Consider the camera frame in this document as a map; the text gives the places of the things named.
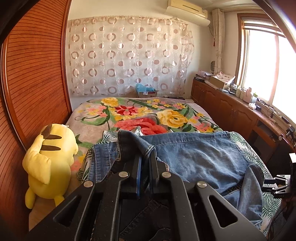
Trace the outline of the blue denim jeans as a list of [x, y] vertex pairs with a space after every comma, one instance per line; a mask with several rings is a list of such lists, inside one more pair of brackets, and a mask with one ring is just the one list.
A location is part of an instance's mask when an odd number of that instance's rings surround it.
[[262, 185], [267, 168], [255, 151], [235, 132], [163, 133], [137, 135], [119, 130], [110, 141], [91, 148], [84, 178], [101, 182], [119, 165], [140, 153], [156, 154], [171, 173], [186, 182], [205, 181], [253, 225], [262, 223]]

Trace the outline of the palm leaf print sheet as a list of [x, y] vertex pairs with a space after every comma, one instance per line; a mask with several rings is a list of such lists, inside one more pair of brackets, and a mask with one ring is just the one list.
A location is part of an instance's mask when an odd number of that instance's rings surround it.
[[[260, 159], [255, 150], [251, 148], [250, 144], [237, 132], [229, 132], [231, 140], [243, 152], [243, 155], [249, 160], [260, 166], [264, 174], [264, 178], [269, 179], [272, 177], [271, 173], [265, 166], [264, 162]], [[79, 147], [88, 149], [87, 152], [79, 151], [77, 155], [83, 155], [84, 160], [81, 162], [81, 167], [77, 172], [77, 179], [81, 182], [85, 181], [89, 176], [91, 166], [91, 154], [93, 143], [81, 142], [80, 135], [76, 135], [76, 143]], [[103, 131], [102, 138], [97, 142], [99, 144], [112, 143], [117, 141], [117, 131]], [[263, 205], [262, 205], [262, 224], [260, 230], [264, 235], [267, 235], [270, 223], [280, 207], [281, 200], [273, 197], [271, 193], [262, 192]]]

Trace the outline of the wooden side cabinet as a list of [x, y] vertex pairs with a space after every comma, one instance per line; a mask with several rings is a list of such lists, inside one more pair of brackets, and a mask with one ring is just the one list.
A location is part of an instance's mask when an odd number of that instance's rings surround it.
[[191, 98], [223, 130], [241, 134], [264, 162], [295, 152], [293, 142], [285, 136], [282, 128], [262, 111], [250, 109], [246, 102], [236, 96], [194, 79]]

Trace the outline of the yellow Pikachu plush toy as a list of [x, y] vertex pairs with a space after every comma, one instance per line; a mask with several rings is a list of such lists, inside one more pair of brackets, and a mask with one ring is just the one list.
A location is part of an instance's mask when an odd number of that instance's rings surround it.
[[28, 174], [29, 188], [25, 205], [34, 207], [36, 197], [53, 199], [58, 206], [64, 200], [78, 145], [72, 130], [62, 124], [45, 126], [27, 150], [22, 166]]

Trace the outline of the floral blanket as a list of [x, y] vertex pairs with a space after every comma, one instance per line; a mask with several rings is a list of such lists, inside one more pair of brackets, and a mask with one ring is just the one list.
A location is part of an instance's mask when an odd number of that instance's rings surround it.
[[79, 151], [72, 171], [78, 171], [89, 148], [109, 141], [104, 131], [131, 131], [140, 127], [144, 135], [167, 132], [213, 133], [221, 128], [210, 115], [192, 100], [164, 97], [92, 99], [80, 104], [67, 126], [73, 131]]

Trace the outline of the cardboard box on cabinet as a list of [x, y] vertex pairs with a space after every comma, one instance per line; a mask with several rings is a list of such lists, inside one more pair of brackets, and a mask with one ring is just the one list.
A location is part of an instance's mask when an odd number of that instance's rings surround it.
[[234, 79], [235, 76], [219, 72], [216, 75], [212, 75], [209, 82], [217, 88], [227, 90]]

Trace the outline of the blue item on box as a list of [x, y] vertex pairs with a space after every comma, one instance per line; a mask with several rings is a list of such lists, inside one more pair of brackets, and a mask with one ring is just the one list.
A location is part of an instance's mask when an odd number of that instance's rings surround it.
[[137, 92], [137, 97], [139, 98], [149, 98], [157, 96], [156, 89], [151, 86], [144, 86], [138, 83], [135, 87], [135, 90]]

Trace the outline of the circle pattern sheer curtain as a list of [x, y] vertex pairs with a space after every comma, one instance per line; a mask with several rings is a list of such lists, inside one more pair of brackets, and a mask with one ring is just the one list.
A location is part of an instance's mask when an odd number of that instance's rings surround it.
[[182, 95], [194, 53], [189, 25], [144, 16], [94, 16], [68, 23], [69, 81], [77, 96], [119, 96], [138, 84]]

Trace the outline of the patterned side curtain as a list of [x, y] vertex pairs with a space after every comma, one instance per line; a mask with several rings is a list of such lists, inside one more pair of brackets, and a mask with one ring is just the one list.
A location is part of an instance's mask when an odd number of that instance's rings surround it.
[[220, 9], [212, 11], [214, 43], [215, 43], [215, 66], [214, 74], [222, 72], [223, 69], [223, 49], [225, 42], [225, 16]]

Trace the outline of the white air conditioner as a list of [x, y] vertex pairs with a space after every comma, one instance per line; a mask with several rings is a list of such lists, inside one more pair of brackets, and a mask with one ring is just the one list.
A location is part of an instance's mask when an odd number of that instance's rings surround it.
[[208, 11], [188, 1], [168, 0], [165, 14], [203, 27], [210, 25]]

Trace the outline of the window with wooden frame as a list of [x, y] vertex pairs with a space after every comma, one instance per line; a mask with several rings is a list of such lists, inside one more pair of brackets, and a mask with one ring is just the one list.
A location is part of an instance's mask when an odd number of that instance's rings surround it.
[[295, 51], [277, 24], [262, 14], [238, 14], [238, 84], [295, 122]]

